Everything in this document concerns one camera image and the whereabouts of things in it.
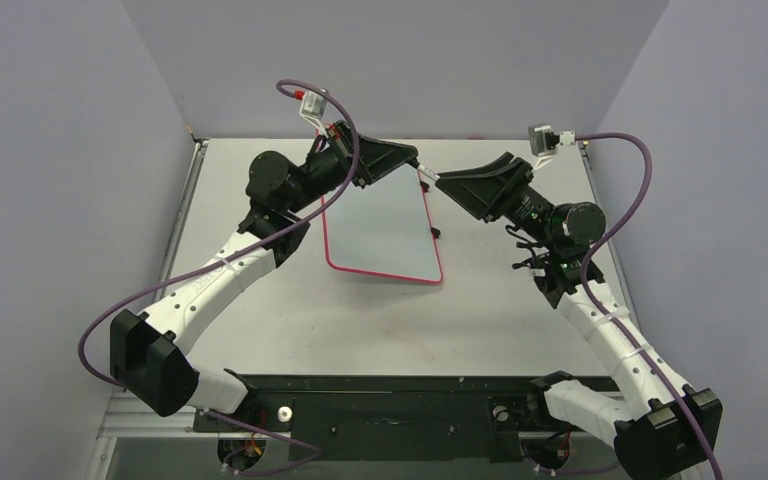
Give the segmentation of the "black whiteboard marker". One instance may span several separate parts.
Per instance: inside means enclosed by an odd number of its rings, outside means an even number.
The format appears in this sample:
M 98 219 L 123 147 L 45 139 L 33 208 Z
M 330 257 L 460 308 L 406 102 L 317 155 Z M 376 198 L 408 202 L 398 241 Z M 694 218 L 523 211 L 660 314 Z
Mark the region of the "black whiteboard marker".
M 431 183 L 436 183 L 439 180 L 439 175 L 423 164 L 418 164 L 415 169 L 421 176 L 428 179 Z

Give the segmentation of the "red framed whiteboard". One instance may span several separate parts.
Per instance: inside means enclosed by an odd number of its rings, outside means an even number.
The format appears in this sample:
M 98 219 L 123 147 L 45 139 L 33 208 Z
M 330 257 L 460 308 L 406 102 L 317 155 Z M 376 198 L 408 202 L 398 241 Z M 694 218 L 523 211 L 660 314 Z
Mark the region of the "red framed whiteboard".
M 404 164 L 370 186 L 350 186 L 322 214 L 332 269 L 436 285 L 443 281 L 421 174 Z

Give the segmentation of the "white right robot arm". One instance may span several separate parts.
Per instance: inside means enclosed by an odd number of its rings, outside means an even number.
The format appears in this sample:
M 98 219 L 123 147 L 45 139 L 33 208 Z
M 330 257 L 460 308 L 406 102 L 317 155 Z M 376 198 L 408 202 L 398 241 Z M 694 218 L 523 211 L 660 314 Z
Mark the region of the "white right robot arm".
M 555 421 L 610 446 L 634 479 L 699 479 L 716 442 L 722 405 L 675 372 L 633 324 L 590 248 L 604 234 L 591 202 L 555 204 L 532 185 L 533 166 L 512 154 L 467 170 L 439 173 L 435 187 L 472 217 L 505 220 L 532 251 L 524 262 L 549 305 L 578 332 L 620 391 L 613 399 L 558 371 L 531 383 L 526 418 Z

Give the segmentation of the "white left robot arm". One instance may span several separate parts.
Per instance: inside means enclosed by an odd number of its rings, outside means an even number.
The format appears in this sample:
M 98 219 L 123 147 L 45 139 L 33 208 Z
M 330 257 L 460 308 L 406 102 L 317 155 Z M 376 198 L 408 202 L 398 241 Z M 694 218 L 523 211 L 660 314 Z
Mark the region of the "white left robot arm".
M 219 411 L 232 429 L 251 427 L 259 405 L 249 386 L 229 370 L 192 365 L 189 352 L 239 295 L 296 252 L 309 229 L 301 210 L 419 164 L 416 147 L 358 135 L 345 120 L 319 138 L 324 147 L 301 165 L 274 150 L 255 156 L 245 189 L 250 209 L 214 259 L 175 278 L 176 289 L 141 312 L 124 309 L 112 319 L 113 377 L 157 415 L 192 406 Z

